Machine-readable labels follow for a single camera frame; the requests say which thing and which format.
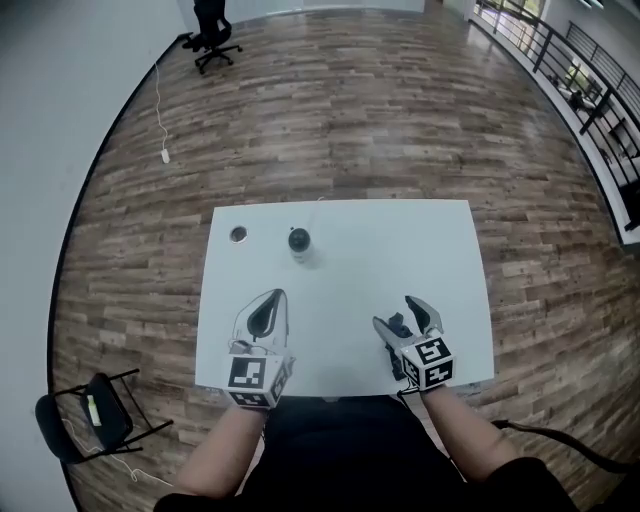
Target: person's arm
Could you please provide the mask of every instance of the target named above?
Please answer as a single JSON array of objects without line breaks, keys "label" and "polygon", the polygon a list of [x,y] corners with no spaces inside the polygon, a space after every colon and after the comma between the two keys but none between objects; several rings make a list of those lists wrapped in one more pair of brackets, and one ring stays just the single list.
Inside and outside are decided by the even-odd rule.
[{"label": "person's arm", "polygon": [[467,480],[483,482],[519,457],[502,432],[478,416],[450,389],[420,393],[444,447]]},{"label": "person's arm", "polygon": [[178,472],[178,487],[197,496],[234,496],[255,454],[266,412],[229,407]]}]

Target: wooden floor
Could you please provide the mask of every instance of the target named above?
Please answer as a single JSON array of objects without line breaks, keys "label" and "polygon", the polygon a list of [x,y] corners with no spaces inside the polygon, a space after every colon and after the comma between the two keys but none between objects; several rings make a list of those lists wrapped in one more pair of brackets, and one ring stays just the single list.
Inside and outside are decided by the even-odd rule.
[{"label": "wooden floor", "polygon": [[[175,421],[125,456],[130,466],[171,479],[223,410],[194,387],[213,209],[319,196],[469,200],[497,371],[466,390],[469,403],[619,460],[640,454],[640,262],[619,249],[588,166],[527,75],[437,4],[424,16],[273,17],[236,27],[233,42],[245,47],[235,65],[214,63],[204,77],[179,47],[160,65],[169,165],[155,77],[143,85],[100,158],[66,254],[56,388],[140,367],[143,407],[154,422]],[[93,443],[73,400],[62,408]],[[618,481],[555,442],[514,439],[581,508]],[[71,475],[90,511],[150,510],[168,491],[132,482],[108,458]]]}]

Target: black cable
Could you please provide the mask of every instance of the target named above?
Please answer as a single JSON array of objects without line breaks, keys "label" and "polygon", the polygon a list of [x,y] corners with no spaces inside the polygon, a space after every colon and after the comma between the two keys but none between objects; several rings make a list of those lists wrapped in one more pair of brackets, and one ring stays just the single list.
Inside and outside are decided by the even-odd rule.
[{"label": "black cable", "polygon": [[635,466],[635,464],[617,462],[615,460],[603,457],[602,455],[594,452],[588,446],[582,444],[575,437],[572,437],[569,434],[565,434],[564,432],[560,432],[558,430],[543,427],[529,427],[527,425],[520,425],[519,423],[512,423],[509,420],[496,420],[492,421],[492,423],[494,426],[501,430],[504,428],[512,428],[514,430],[519,430],[520,432],[539,434],[541,436],[553,439],[554,441],[558,441],[562,444],[566,444],[567,446],[570,446],[574,450],[580,452],[587,459],[600,466],[605,471],[609,471],[609,473],[628,473]]}]

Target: white table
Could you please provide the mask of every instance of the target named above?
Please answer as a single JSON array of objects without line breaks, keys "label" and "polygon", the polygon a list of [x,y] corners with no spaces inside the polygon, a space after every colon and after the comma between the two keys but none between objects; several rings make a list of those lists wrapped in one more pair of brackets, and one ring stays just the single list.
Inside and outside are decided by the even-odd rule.
[{"label": "white table", "polygon": [[[242,243],[230,232],[244,226]],[[291,257],[292,227],[308,228],[314,257]],[[216,208],[207,246],[196,384],[221,387],[237,313],[273,288],[287,293],[288,345],[297,358],[291,396],[363,396],[406,387],[392,375],[374,315],[396,311],[418,332],[404,302],[422,298],[441,317],[457,355],[452,385],[491,379],[493,342],[480,250],[467,201],[362,200]]]}]

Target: black railing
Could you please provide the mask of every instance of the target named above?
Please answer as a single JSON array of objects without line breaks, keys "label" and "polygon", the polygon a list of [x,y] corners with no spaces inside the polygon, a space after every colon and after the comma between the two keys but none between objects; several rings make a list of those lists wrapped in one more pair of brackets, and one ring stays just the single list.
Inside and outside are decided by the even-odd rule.
[{"label": "black railing", "polygon": [[640,117],[640,87],[627,75],[622,66],[572,21],[569,22],[567,39],[584,55],[589,56],[589,60],[616,86],[633,113]]},{"label": "black railing", "polygon": [[640,122],[607,73],[574,44],[527,9],[509,0],[476,0],[475,14],[500,33],[565,99],[588,133],[624,201],[630,222],[640,226]]}]

